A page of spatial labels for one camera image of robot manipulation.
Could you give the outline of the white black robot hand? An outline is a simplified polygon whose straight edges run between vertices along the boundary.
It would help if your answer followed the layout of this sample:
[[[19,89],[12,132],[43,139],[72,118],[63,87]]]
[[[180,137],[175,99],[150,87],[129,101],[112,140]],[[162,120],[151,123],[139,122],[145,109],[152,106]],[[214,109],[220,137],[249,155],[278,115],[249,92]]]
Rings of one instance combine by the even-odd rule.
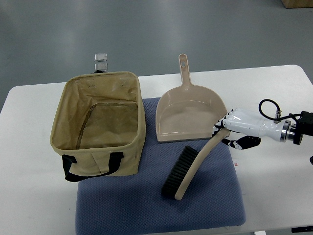
[[[270,137],[275,141],[285,142],[290,127],[289,120],[274,121],[260,113],[237,108],[231,110],[213,126],[212,135],[215,136],[222,129],[244,134],[238,140],[222,139],[222,143],[235,149],[245,150],[258,146],[261,143],[261,137]]]

